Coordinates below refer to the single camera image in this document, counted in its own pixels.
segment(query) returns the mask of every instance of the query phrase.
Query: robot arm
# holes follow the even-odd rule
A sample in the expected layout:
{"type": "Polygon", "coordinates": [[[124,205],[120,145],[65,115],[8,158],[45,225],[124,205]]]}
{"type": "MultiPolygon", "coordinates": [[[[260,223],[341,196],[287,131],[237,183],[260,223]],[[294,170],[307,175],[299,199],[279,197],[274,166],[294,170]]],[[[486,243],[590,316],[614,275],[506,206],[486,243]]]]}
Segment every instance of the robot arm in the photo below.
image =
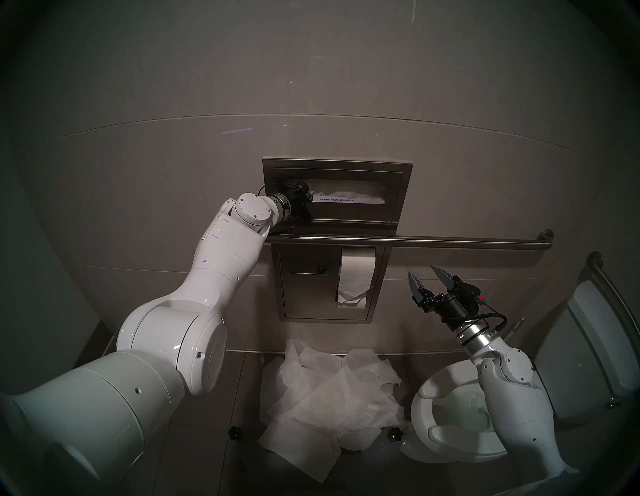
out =
{"type": "Polygon", "coordinates": [[[38,469],[70,491],[119,480],[191,394],[210,391],[227,342],[222,314],[253,269],[269,231],[308,219],[308,186],[227,200],[202,235],[191,271],[167,296],[125,320],[118,351],[25,394],[0,394],[0,416],[38,469]]]}
{"type": "Polygon", "coordinates": [[[409,273],[413,300],[442,318],[477,367],[493,428],[512,455],[522,483],[558,476],[567,465],[557,448],[553,409],[527,355],[498,337],[506,317],[495,311],[478,314],[486,305],[480,290],[431,267],[447,286],[447,294],[434,295],[409,273]],[[500,317],[502,323],[491,329],[485,320],[490,317],[500,317]]]}

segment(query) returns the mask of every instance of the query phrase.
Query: black rubber foot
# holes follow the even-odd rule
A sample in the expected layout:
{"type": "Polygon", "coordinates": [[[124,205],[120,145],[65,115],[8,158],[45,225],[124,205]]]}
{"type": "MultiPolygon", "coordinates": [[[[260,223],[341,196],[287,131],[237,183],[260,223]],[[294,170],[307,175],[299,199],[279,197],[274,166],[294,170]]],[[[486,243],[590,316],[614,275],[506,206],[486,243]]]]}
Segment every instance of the black rubber foot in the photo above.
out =
{"type": "Polygon", "coordinates": [[[242,439],[242,429],[240,427],[234,426],[230,428],[227,434],[229,434],[231,441],[240,441],[242,439]]]}
{"type": "Polygon", "coordinates": [[[391,442],[400,441],[402,439],[402,431],[398,427],[391,427],[387,431],[387,437],[391,442]]]}

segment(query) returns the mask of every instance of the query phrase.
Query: wall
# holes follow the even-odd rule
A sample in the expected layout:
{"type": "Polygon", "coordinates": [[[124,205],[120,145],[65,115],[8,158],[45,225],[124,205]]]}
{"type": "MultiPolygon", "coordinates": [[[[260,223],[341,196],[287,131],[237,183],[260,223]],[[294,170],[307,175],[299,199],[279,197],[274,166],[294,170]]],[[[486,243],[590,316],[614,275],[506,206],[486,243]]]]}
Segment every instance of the wall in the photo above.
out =
{"type": "Polygon", "coordinates": [[[99,318],[38,224],[4,124],[0,107],[0,392],[18,394],[71,370],[99,318]]]}
{"type": "Polygon", "coordinates": [[[266,247],[228,312],[230,348],[387,353],[458,347],[408,269],[438,289],[429,265],[448,268],[514,321],[533,308],[527,328],[548,314],[630,92],[606,39],[551,0],[69,1],[4,87],[38,219],[114,330],[182,282],[266,156],[412,162],[398,234],[555,230],[544,254],[395,249],[370,325],[281,323],[266,247]]]}

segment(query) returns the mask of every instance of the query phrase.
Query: stainless steel grab bar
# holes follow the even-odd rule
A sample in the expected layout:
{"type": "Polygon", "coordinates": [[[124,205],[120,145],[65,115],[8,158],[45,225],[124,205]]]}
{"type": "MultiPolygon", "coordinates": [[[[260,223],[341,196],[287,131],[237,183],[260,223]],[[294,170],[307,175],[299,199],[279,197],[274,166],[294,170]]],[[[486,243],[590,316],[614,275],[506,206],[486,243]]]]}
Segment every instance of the stainless steel grab bar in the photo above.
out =
{"type": "Polygon", "coordinates": [[[332,234],[274,234],[267,243],[340,244],[342,246],[398,246],[405,248],[475,248],[490,250],[548,250],[554,232],[546,229],[536,239],[491,239],[427,236],[339,236],[332,234]]]}
{"type": "Polygon", "coordinates": [[[609,304],[618,315],[627,332],[631,342],[634,345],[636,355],[640,360],[640,326],[631,311],[631,308],[627,305],[627,302],[622,297],[618,288],[613,284],[611,279],[602,270],[604,266],[604,257],[600,252],[591,252],[587,257],[587,267],[596,278],[596,284],[602,291],[605,298],[609,301],[609,304]]]}

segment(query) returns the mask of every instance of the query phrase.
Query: toilet paper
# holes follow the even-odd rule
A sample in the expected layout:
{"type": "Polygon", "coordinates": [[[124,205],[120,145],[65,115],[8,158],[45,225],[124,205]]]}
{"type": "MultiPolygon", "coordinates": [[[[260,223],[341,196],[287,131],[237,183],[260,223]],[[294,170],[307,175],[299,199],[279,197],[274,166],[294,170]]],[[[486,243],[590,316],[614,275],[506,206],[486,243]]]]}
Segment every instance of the toilet paper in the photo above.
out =
{"type": "Polygon", "coordinates": [[[364,308],[376,268],[375,248],[343,248],[338,307],[364,308]]]}

